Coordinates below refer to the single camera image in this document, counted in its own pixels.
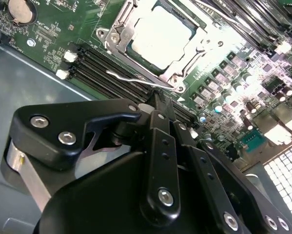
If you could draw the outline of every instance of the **silver screw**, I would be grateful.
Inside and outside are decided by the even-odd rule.
[[[274,229],[275,231],[278,230],[277,224],[272,218],[270,218],[269,216],[265,216],[265,219],[272,229]]]
[[[59,134],[58,140],[64,145],[73,145],[77,141],[77,138],[73,133],[62,132]]]
[[[237,220],[228,212],[224,213],[224,219],[227,225],[234,231],[238,231],[238,223]]]
[[[287,223],[280,217],[278,217],[278,220],[279,220],[279,223],[280,225],[286,230],[288,231],[289,230],[289,226],[287,225]]]
[[[47,118],[43,116],[34,116],[31,118],[30,122],[36,128],[46,128],[49,124]]]
[[[27,45],[30,46],[30,47],[35,47],[37,45],[37,43],[32,38],[29,38],[27,40]]]
[[[113,43],[117,43],[120,40],[119,35],[117,33],[112,33],[111,34],[111,41]]]
[[[182,130],[186,130],[186,126],[182,123],[179,124],[179,127],[182,129]]]
[[[160,189],[158,193],[159,200],[165,205],[165,206],[172,206],[174,203],[174,199],[172,194],[167,191],[166,189]]]
[[[128,108],[130,108],[131,111],[137,111],[135,106],[129,105]]]
[[[165,117],[161,114],[158,114],[157,116],[159,116],[159,118],[161,118],[161,119],[165,119]]]
[[[214,148],[213,148],[213,145],[212,145],[211,143],[206,142],[205,144],[206,144],[206,146],[207,146],[210,150],[214,149]]]

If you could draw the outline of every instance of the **cpu socket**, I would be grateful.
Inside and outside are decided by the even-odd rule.
[[[126,0],[110,29],[98,28],[105,48],[140,75],[182,93],[205,54],[207,32],[185,5],[173,0]]]

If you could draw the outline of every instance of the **gray metal panel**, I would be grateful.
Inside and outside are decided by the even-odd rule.
[[[11,118],[17,108],[90,99],[67,82],[51,77],[46,69],[34,63],[25,64],[26,58],[18,53],[8,54],[10,51],[0,49],[0,161]],[[8,185],[0,172],[0,233],[31,234],[39,216],[40,211],[32,197]]]

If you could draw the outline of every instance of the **black mechanical arm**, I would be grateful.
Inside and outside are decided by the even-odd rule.
[[[1,169],[42,211],[36,234],[292,234],[292,225],[210,141],[197,143],[171,101],[25,106]],[[76,179],[97,152],[130,152]]]

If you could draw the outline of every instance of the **motherboard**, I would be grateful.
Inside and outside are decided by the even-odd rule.
[[[97,99],[161,89],[232,160],[292,141],[292,0],[0,3],[1,43]]]

